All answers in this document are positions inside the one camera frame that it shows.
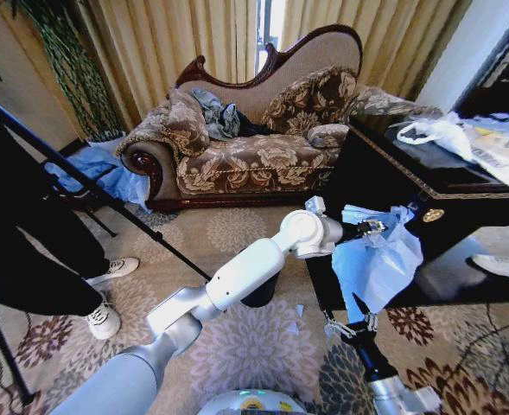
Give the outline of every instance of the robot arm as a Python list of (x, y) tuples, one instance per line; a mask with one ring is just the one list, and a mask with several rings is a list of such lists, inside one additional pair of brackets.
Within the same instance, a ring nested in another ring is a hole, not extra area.
[[(248, 246), (219, 268), (208, 284), (183, 287), (157, 305), (147, 316), (156, 339), (150, 345), (128, 348), (114, 356), (52, 413), (145, 414), (162, 385), (169, 360), (194, 343), (202, 322), (217, 317), (275, 275), (283, 268), (287, 254), (293, 252), (299, 259), (329, 255), (335, 243), (343, 239), (385, 229), (377, 221), (358, 226), (340, 224), (325, 216), (324, 211), (321, 198), (310, 199), (306, 210), (296, 210), (283, 219), (279, 233)], [(420, 413), (437, 407), (440, 401), (434, 391), (413, 393), (405, 388), (374, 343), (374, 329), (352, 326), (344, 330), (366, 366), (379, 415)]]
[(156, 339), (111, 358), (53, 414), (144, 414), (162, 385), (172, 356), (183, 353), (199, 336), (201, 322), (211, 320), (248, 296), (283, 268), (285, 256), (329, 255), (343, 226), (323, 214), (323, 200), (306, 202), (307, 210), (288, 214), (279, 233), (259, 239), (219, 268), (199, 287), (183, 287), (147, 316)]

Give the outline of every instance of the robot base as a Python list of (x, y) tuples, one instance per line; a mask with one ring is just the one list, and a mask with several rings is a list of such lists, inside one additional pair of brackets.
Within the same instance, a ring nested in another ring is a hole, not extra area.
[(241, 409), (290, 412), (291, 414), (306, 413), (304, 408), (284, 393), (263, 389), (243, 389), (222, 393), (211, 398), (200, 410), (199, 415), (239, 414)]

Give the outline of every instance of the person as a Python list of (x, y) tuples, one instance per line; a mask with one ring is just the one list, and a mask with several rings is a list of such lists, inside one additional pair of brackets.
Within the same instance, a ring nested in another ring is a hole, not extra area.
[[(65, 266), (39, 253), (23, 232)], [(52, 192), (41, 165), (0, 124), (0, 303), (47, 316), (83, 316), (104, 340), (118, 332), (121, 320), (94, 285), (138, 265), (134, 258), (105, 257), (85, 224)]]
[(495, 275), (509, 277), (509, 257), (497, 255), (473, 255), (471, 261), (479, 268)]

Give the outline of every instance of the camera stand pole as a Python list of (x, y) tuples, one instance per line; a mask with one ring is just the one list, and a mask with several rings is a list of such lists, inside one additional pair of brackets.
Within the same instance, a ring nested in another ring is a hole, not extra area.
[(18, 119), (16, 119), (12, 114), (6, 111), (4, 108), (0, 106), (0, 122), (11, 129), (15, 134), (20, 136), (23, 140), (25, 140), (29, 145), (31, 145), (34, 149), (42, 153), (50, 162), (57, 164), (59, 167), (64, 169), (71, 177), (80, 182), (85, 188), (91, 190), (97, 197), (110, 208), (114, 209), (116, 212), (121, 214), (125, 219), (133, 223), (136, 227), (141, 229), (143, 232), (148, 234), (153, 240), (158, 242), (168, 251), (172, 252), (177, 258), (187, 264), (190, 268), (199, 273), (202, 277), (204, 277), (207, 281), (211, 278), (206, 274), (202, 269), (200, 269), (195, 263), (193, 263), (190, 259), (188, 259), (181, 252), (177, 251), (172, 245), (170, 245), (162, 236), (161, 233), (155, 232), (150, 229), (145, 223), (139, 220), (134, 214), (132, 214), (129, 210), (127, 210), (122, 201), (117, 201), (108, 193), (106, 193), (102, 188), (100, 188), (95, 181), (91, 180), (89, 177), (81, 173), (78, 169), (76, 169), (66, 158), (53, 149), (50, 145), (42, 141), (39, 137), (37, 137), (34, 132), (32, 132), (28, 127), (22, 124)]
[(12, 356), (12, 352), (10, 352), (9, 345), (7, 344), (6, 339), (4, 338), (3, 331), (1, 331), (1, 328), (0, 328), (0, 350), (1, 353), (3, 354), (4, 360), (6, 361), (6, 364), (9, 366), (10, 373), (12, 374), (12, 380), (16, 384), (16, 389), (18, 391), (18, 394), (20, 395), (22, 405), (24, 406), (29, 405), (33, 401), (35, 394), (29, 392), (28, 387), (23, 381), (22, 374), (18, 369), (18, 366), (14, 360), (14, 356)]

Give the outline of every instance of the floral upholstery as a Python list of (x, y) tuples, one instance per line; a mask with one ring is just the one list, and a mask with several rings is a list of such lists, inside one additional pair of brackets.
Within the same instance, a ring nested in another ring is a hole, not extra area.
[(183, 157), (177, 184), (187, 195), (313, 190), (327, 182), (339, 153), (315, 149), (301, 136), (237, 137)]
[(434, 106), (424, 106), (386, 93), (374, 86), (360, 85), (355, 98), (348, 108), (349, 115), (429, 115), (442, 116), (442, 111)]
[(346, 67), (326, 67), (300, 78), (281, 91), (262, 117), (262, 123), (282, 134), (304, 134), (316, 125), (340, 122), (356, 87)]
[(210, 145), (210, 138), (199, 103), (182, 91), (172, 89), (169, 101), (150, 111), (144, 120), (116, 148), (116, 156), (137, 142), (168, 144), (178, 162), (181, 155), (198, 156)]
[(202, 109), (196, 99), (179, 89), (169, 91), (168, 129), (180, 152), (198, 156), (210, 145)]
[(141, 124), (135, 127), (116, 148), (114, 154), (122, 156), (125, 150), (134, 143), (142, 141), (156, 141), (168, 144), (174, 154), (174, 159), (179, 159), (179, 148), (177, 143), (168, 132), (167, 123), (169, 116), (169, 101), (151, 110)]
[(333, 149), (342, 147), (348, 131), (348, 125), (344, 124), (317, 125), (309, 129), (306, 138), (316, 149)]

